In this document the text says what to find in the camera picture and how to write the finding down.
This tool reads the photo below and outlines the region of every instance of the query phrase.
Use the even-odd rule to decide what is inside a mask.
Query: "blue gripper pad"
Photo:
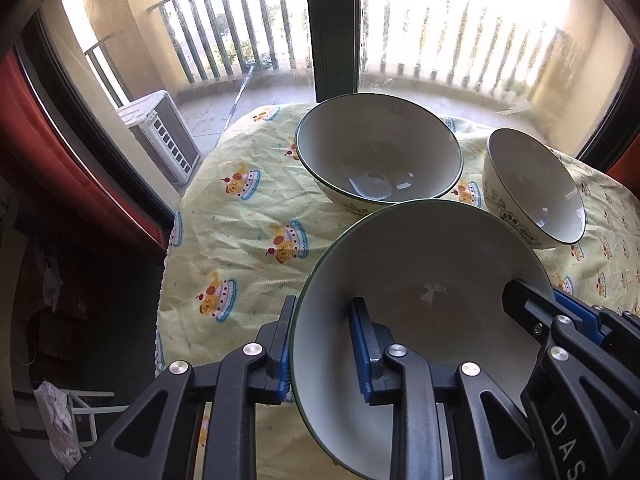
[[[353,346],[353,357],[356,361],[360,393],[364,396],[364,401],[369,402],[373,394],[369,352],[367,351],[367,345],[364,341],[360,318],[356,314],[356,309],[352,304],[349,305],[349,332],[351,332],[351,345]]]
[[[278,382],[278,398],[280,402],[287,400],[287,394],[291,387],[291,378],[289,375],[289,337],[282,351],[282,359],[280,361],[280,382]]]
[[[563,290],[554,288],[554,296],[559,304],[582,319],[582,322],[584,323],[582,326],[582,334],[589,338],[591,342],[600,346],[604,336],[600,332],[596,316],[590,310],[584,308],[576,298],[567,294]]]

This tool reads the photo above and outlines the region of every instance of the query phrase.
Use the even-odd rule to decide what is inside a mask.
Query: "white lettering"
[[[574,448],[574,446],[575,446],[575,439],[567,442],[566,444],[562,444],[562,446],[558,448],[558,449],[562,449],[562,452],[564,453],[564,456],[562,457],[563,462],[569,456],[569,453],[571,453],[571,450]]]
[[[561,420],[562,420],[562,428],[560,428],[559,430],[556,430],[556,424]],[[561,413],[558,419],[551,425],[551,431],[555,436],[558,436],[560,433],[564,431],[564,428],[566,428],[566,415],[564,413]]]
[[[580,471],[578,471],[578,468],[582,468],[582,473],[584,473],[585,471],[587,471],[587,466],[584,463],[584,460],[580,460],[580,462],[578,462],[573,469],[573,472],[571,469],[569,469],[566,472],[566,477],[567,480],[575,480],[576,478],[578,478],[578,475],[581,473]]]

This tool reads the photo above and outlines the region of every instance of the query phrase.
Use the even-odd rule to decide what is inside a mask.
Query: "metal screw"
[[[461,366],[462,373],[469,377],[475,377],[480,373],[480,367],[476,363],[464,363]]]
[[[247,343],[242,348],[244,355],[258,355],[262,353],[262,345],[260,343]]]
[[[552,346],[549,350],[551,357],[556,361],[567,361],[569,358],[569,352],[567,352],[564,348],[559,346]]]
[[[169,371],[174,375],[185,373],[189,369],[187,361],[174,361],[169,365]]]
[[[406,355],[406,346],[402,345],[389,345],[386,347],[386,351],[393,357],[404,357]]]

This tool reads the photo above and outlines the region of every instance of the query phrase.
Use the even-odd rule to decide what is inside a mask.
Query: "yellow tablecloth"
[[[176,359],[218,361],[252,341],[261,325],[278,318],[285,296],[300,293],[322,252],[358,220],[319,190],[292,146],[313,106],[258,108],[204,160],[180,204],[165,261],[158,370]],[[442,120],[456,134],[465,165],[444,198],[484,208],[482,162],[492,128]],[[578,184],[588,223],[580,243],[536,251],[538,257],[554,285],[585,303],[640,314],[640,203],[608,176],[554,153]],[[322,452],[293,402],[258,406],[256,435],[261,480],[354,478]]]

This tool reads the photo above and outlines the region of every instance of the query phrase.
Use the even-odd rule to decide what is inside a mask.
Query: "white bowl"
[[[296,149],[327,196],[361,215],[442,196],[462,174],[451,130],[417,104],[383,94],[320,103],[300,121]]]
[[[500,128],[487,141],[482,193],[487,209],[535,249],[578,243],[586,220],[580,192],[544,144]]]
[[[347,318],[355,296],[396,342],[436,364],[478,363],[521,405],[540,345],[504,313],[513,278],[553,298],[522,238],[464,203],[404,202],[342,234],[306,280],[292,322],[294,396],[318,444],[364,478],[389,478],[393,408],[360,393]]]

